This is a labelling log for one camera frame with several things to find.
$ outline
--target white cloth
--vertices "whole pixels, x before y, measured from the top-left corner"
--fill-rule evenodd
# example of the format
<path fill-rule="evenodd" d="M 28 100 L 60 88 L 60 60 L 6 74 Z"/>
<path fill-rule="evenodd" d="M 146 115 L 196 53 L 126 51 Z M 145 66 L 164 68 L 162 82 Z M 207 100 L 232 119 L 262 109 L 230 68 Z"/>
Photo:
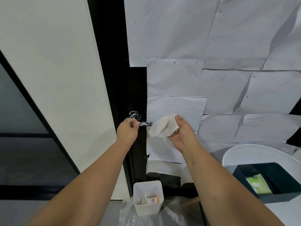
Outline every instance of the white cloth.
<path fill-rule="evenodd" d="M 157 120 L 148 130 L 150 137 L 168 137 L 179 129 L 175 116 L 177 114 L 168 115 Z"/>

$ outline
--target white plastic container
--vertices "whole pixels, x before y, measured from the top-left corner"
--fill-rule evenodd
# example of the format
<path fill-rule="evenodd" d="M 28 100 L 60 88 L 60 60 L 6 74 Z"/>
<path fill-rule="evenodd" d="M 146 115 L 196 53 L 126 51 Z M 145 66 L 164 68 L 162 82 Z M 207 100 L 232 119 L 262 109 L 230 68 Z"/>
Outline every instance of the white plastic container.
<path fill-rule="evenodd" d="M 133 190 L 134 205 L 138 216 L 148 216 L 157 214 L 160 211 L 164 201 L 162 184 L 160 181 L 137 182 L 134 184 Z M 159 203 L 136 205 L 140 198 L 157 196 Z"/>

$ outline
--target white wall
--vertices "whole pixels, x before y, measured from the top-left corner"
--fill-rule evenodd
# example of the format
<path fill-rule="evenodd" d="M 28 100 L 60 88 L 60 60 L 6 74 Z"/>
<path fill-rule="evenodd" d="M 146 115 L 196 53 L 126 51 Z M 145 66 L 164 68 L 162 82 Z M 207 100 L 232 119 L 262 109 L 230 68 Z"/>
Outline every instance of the white wall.
<path fill-rule="evenodd" d="M 0 50 L 83 171 L 116 139 L 87 0 L 1 0 Z"/>

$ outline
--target plastic bag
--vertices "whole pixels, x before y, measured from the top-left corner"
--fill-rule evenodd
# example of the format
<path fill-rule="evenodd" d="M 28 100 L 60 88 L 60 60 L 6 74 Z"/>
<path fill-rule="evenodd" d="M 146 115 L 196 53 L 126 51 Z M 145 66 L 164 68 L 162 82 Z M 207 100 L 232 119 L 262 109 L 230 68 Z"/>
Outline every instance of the plastic bag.
<path fill-rule="evenodd" d="M 179 205 L 190 198 L 165 198 L 156 215 L 138 216 L 133 197 L 122 201 L 119 214 L 119 226 L 200 226 L 204 225 L 198 203 L 180 208 Z"/>

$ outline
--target person's right hand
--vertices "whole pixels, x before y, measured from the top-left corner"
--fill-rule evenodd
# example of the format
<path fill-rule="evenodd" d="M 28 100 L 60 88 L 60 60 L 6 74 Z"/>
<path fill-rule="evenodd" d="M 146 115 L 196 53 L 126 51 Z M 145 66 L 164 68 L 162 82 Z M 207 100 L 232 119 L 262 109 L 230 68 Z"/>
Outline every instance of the person's right hand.
<path fill-rule="evenodd" d="M 179 126 L 179 130 L 174 132 L 168 138 L 173 142 L 175 148 L 183 153 L 183 151 L 194 141 L 197 141 L 197 139 L 195 138 L 193 128 L 185 120 L 185 118 L 180 115 L 176 115 L 175 121 Z"/>

